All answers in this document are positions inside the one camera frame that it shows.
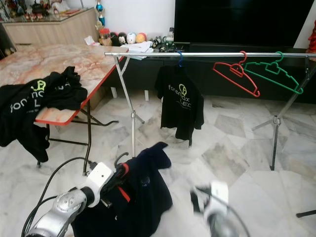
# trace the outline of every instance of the television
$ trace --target television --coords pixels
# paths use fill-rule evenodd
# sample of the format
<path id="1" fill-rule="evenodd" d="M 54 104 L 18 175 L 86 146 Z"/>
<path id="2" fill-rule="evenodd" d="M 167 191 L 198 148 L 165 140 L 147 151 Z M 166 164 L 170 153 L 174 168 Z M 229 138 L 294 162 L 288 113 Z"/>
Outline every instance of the television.
<path id="1" fill-rule="evenodd" d="M 293 47 L 313 2 L 176 0 L 174 41 Z"/>

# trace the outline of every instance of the clothes rack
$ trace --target clothes rack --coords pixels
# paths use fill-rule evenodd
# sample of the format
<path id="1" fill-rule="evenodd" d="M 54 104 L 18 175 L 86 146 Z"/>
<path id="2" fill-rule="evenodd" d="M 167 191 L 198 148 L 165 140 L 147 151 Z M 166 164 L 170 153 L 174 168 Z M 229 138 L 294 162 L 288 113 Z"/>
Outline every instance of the clothes rack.
<path id="1" fill-rule="evenodd" d="M 113 56 L 114 61 L 118 70 L 119 79 L 121 81 L 126 100 L 128 103 L 128 106 L 131 111 L 131 119 L 132 119 L 132 157 L 135 157 L 135 118 L 139 119 L 142 123 L 144 121 L 136 114 L 136 111 L 134 111 L 131 100 L 129 98 L 123 74 L 126 70 L 126 67 L 128 65 L 129 59 L 131 56 L 148 56 L 148 57 L 242 57 L 244 58 L 243 53 L 182 53 L 180 55 L 179 53 L 104 53 L 105 56 Z M 119 57 L 125 56 L 127 57 L 126 62 L 123 66 L 123 68 L 120 68 L 119 65 Z M 305 78 L 300 83 L 300 85 L 296 88 L 297 91 L 300 91 L 303 89 L 307 83 L 310 81 L 312 76 L 316 72 L 316 67 L 314 67 L 310 71 L 310 57 L 315 57 L 315 54 L 311 53 L 284 53 L 284 57 L 292 57 L 292 58 L 305 58 Z M 279 53 L 247 53 L 247 57 L 280 57 Z M 285 104 L 284 108 L 280 111 L 280 113 L 277 116 L 273 116 L 271 120 L 260 124 L 252 130 L 257 130 L 258 128 L 264 127 L 268 124 L 272 124 L 274 126 L 274 132 L 273 132 L 273 142 L 272 142 L 272 164 L 270 165 L 270 169 L 275 169 L 275 160 L 276 160 L 276 152 L 277 152 L 277 136 L 278 136 L 278 127 L 281 125 L 281 118 L 286 113 L 286 111 L 290 108 L 290 106 L 295 101 L 296 97 L 298 96 L 298 93 L 295 93 L 291 96 L 291 98 L 288 100 L 288 102 Z"/>

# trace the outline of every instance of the black jacket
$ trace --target black jacket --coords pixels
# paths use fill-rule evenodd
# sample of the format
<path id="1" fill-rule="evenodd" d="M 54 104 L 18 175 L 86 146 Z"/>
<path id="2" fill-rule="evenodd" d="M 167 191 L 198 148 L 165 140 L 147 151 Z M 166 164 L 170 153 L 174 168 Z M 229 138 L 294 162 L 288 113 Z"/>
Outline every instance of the black jacket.
<path id="1" fill-rule="evenodd" d="M 75 237 L 152 235 L 161 215 L 172 206 L 170 192 L 158 171 L 171 166 L 162 150 L 166 146 L 159 142 L 128 160 L 127 181 L 105 195 L 113 205 L 106 208 L 99 202 L 86 208 L 72 223 Z"/>
<path id="2" fill-rule="evenodd" d="M 0 146 L 17 139 L 38 161 L 47 161 L 48 130 L 33 123 L 45 106 L 79 110 L 87 98 L 87 90 L 79 80 L 75 67 L 67 67 L 62 74 L 52 72 L 27 84 L 0 87 Z"/>
<path id="3" fill-rule="evenodd" d="M 161 127 L 176 127 L 176 138 L 189 140 L 191 146 L 194 128 L 204 124 L 204 99 L 185 67 L 161 67 L 155 88 L 158 98 L 163 97 Z"/>

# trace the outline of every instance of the marble floor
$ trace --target marble floor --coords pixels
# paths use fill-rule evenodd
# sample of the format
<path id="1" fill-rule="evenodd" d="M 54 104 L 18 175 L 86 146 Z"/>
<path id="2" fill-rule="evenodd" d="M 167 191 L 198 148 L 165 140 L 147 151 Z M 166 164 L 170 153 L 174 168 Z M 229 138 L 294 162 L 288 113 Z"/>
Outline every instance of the marble floor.
<path id="1" fill-rule="evenodd" d="M 190 188 L 222 180 L 229 184 L 230 205 L 246 223 L 252 237 L 315 237 L 316 215 L 297 219 L 295 213 L 316 209 L 316 105 L 293 104 L 279 128 L 276 171 L 270 171 L 273 127 L 251 128 L 270 119 L 282 102 L 206 96 L 202 130 L 193 133 L 193 145 L 176 139 L 175 129 L 160 129 L 161 101 L 150 92 L 131 91 L 137 114 L 136 152 L 158 141 L 169 144 L 172 161 L 161 170 L 174 206 L 163 214 L 154 237 L 208 237 L 203 219 L 193 214 Z M 107 97 L 92 114 L 103 122 L 92 127 L 90 159 L 110 167 L 116 156 L 131 152 L 131 122 L 126 99 Z M 86 142 L 84 124 L 52 127 L 51 137 Z M 53 170 L 62 162 L 84 156 L 86 147 L 50 142 L 49 161 L 36 168 L 36 160 L 18 142 L 0 148 L 0 237 L 18 237 Z M 53 179 L 46 197 L 82 183 L 82 160 L 65 166 Z M 50 207 L 39 210 L 36 220 Z M 72 236 L 69 228 L 68 237 Z"/>

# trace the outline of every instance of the white wall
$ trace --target white wall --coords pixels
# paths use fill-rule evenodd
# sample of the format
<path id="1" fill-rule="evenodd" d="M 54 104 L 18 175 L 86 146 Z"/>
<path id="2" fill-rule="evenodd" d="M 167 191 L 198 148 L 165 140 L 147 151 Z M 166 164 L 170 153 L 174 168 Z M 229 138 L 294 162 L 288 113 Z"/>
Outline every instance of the white wall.
<path id="1" fill-rule="evenodd" d="M 82 0 L 84 7 L 95 0 Z M 80 0 L 67 0 L 71 8 L 81 8 Z M 110 31 L 144 32 L 148 36 L 166 35 L 174 27 L 175 0 L 101 0 L 105 24 Z"/>
<path id="2" fill-rule="evenodd" d="M 301 32 L 294 44 L 294 48 L 308 48 L 310 44 L 308 37 L 311 36 L 314 29 L 314 22 L 316 20 L 316 0 L 312 5 L 310 13 L 308 14 L 306 21 L 301 29 Z"/>

